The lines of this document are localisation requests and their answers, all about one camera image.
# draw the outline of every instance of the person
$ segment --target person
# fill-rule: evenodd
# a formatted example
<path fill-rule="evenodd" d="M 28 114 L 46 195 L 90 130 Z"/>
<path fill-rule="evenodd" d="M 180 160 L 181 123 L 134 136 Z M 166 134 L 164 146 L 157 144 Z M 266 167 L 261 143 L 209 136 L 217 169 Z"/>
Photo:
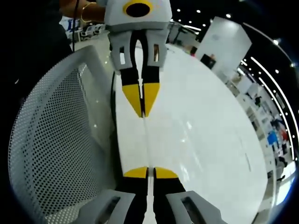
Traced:
<path fill-rule="evenodd" d="M 285 168 L 284 163 L 281 162 L 281 161 L 278 161 L 278 162 L 277 162 L 277 165 L 276 165 L 276 177 L 277 177 L 277 178 L 280 178 L 280 177 L 281 177 L 281 175 L 282 175 L 282 173 L 283 173 L 283 171 L 284 171 L 284 168 Z"/>
<path fill-rule="evenodd" d="M 255 98 L 255 105 L 257 105 L 257 106 L 260 107 L 260 105 L 261 105 L 261 98 L 262 98 L 262 97 L 256 97 L 256 98 Z"/>
<path fill-rule="evenodd" d="M 274 118 L 270 123 L 273 128 L 279 130 L 279 121 L 277 119 Z"/>
<path fill-rule="evenodd" d="M 285 166 L 285 167 L 287 167 L 287 165 L 288 165 L 288 162 L 287 162 L 287 161 L 285 161 L 285 158 L 284 158 L 284 157 L 282 157 L 282 156 L 279 156 L 279 157 L 278 157 L 278 159 L 279 159 L 279 161 L 281 161 L 281 162 L 283 162 L 283 163 L 284 163 L 284 166 Z"/>
<path fill-rule="evenodd" d="M 278 181 L 282 182 L 282 180 L 283 180 L 284 178 L 285 178 L 285 175 L 283 175 L 282 177 L 278 178 L 278 179 L 277 179 L 277 182 L 278 182 Z"/>
<path fill-rule="evenodd" d="M 73 17 L 77 0 L 17 1 L 6 5 L 9 21 L 2 30 L 10 31 L 2 40 L 1 52 L 1 158 L 7 190 L 6 209 L 9 223 L 31 223 L 17 203 L 9 184 L 7 153 L 10 133 L 19 108 L 40 78 L 55 64 L 72 53 L 64 28 L 59 24 L 62 15 Z M 105 8 L 87 0 L 78 0 L 76 18 L 103 22 Z"/>

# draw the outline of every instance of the black cable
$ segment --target black cable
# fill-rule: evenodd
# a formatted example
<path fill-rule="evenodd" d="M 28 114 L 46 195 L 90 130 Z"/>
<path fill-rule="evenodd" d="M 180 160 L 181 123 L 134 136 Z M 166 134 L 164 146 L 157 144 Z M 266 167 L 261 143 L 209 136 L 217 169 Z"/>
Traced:
<path fill-rule="evenodd" d="M 170 34 L 171 34 L 171 32 L 172 32 L 173 27 L 174 27 L 174 23 L 172 23 L 172 25 L 171 25 L 171 27 L 170 27 L 170 29 L 169 29 L 169 33 L 168 33 L 168 36 L 167 36 L 167 40 L 169 40 L 169 37 L 170 37 Z"/>
<path fill-rule="evenodd" d="M 180 34 L 180 32 L 182 32 L 182 28 L 181 28 L 181 27 L 178 29 L 178 34 L 177 34 L 176 37 L 174 38 L 174 40 L 173 40 L 173 44 L 176 44 L 176 42 L 177 42 L 177 40 L 178 40 L 178 35 Z"/>
<path fill-rule="evenodd" d="M 75 11 L 74 11 L 74 18 L 73 18 L 73 33 L 72 33 L 72 48 L 73 48 L 73 52 L 75 52 L 75 27 L 76 27 L 76 17 L 77 17 L 77 12 L 78 12 L 78 6 L 79 6 L 79 1 L 76 1 L 76 5 L 75 5 Z"/>
<path fill-rule="evenodd" d="M 110 91 L 110 109 L 112 114 L 112 121 L 116 127 L 116 108 L 115 108 L 115 91 L 114 91 L 115 71 L 112 75 L 111 91 Z"/>

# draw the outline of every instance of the ceiling light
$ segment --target ceiling light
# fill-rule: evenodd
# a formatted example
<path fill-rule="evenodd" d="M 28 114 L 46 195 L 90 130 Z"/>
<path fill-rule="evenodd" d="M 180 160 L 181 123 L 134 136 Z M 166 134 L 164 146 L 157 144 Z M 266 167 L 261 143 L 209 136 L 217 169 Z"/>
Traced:
<path fill-rule="evenodd" d="M 273 40 L 273 44 L 279 45 L 279 41 L 278 40 Z"/>
<path fill-rule="evenodd" d="M 287 120 L 286 120 L 286 118 L 285 118 L 285 115 L 284 115 L 284 113 L 283 113 L 283 111 L 282 111 L 282 108 L 281 108 L 281 106 L 280 106 L 280 104 L 278 103 L 278 101 L 277 101 L 277 99 L 275 98 L 275 96 L 274 96 L 274 94 L 272 93 L 272 91 L 270 90 L 270 88 L 267 86 L 267 84 L 261 79 L 261 78 L 259 78 L 259 80 L 265 85 L 265 87 L 266 87 L 266 89 L 267 89 L 267 91 L 268 91 L 268 93 L 271 95 L 271 97 L 274 99 L 274 102 L 276 103 L 276 106 L 277 106 L 277 108 L 278 108 L 278 110 L 279 110 L 279 112 L 280 112 L 280 116 L 282 116 L 282 118 L 283 118 L 283 120 L 284 120 L 284 122 L 285 122 L 285 127 L 286 127 L 286 129 L 290 129 L 289 128 L 289 125 L 288 125 L 288 122 L 287 122 Z M 289 135 L 289 140 L 290 140 L 290 145 L 291 145 L 291 147 L 292 147 L 292 159 L 294 159 L 294 147 L 293 147 L 293 141 L 292 141 L 292 139 L 291 139 L 291 134 L 290 134 L 290 132 L 288 132 L 288 135 Z"/>
<path fill-rule="evenodd" d="M 246 65 L 247 66 L 247 64 L 243 61 L 243 60 L 241 60 L 241 63 L 243 63 L 244 65 Z"/>
<path fill-rule="evenodd" d="M 240 68 L 237 68 L 237 71 L 244 76 L 246 75 Z"/>
<path fill-rule="evenodd" d="M 200 29 L 200 28 L 197 28 L 197 27 L 192 27 L 192 26 L 188 26 L 188 25 L 184 25 L 184 27 L 186 27 L 186 28 L 190 28 L 190 29 L 195 29 L 195 30 L 197 30 L 197 31 L 201 31 L 201 29 Z"/>

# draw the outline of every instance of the white table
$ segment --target white table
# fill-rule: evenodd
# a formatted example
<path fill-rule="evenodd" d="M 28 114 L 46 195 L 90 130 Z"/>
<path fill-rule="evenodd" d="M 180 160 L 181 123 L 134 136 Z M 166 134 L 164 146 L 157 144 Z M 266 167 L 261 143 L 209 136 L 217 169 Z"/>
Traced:
<path fill-rule="evenodd" d="M 168 45 L 160 92 L 146 119 L 136 116 L 116 79 L 123 172 L 142 166 L 174 171 L 186 190 L 218 207 L 229 224 L 250 224 L 263 199 L 263 152 L 245 111 L 196 58 Z M 137 66 L 142 64 L 136 49 Z"/>

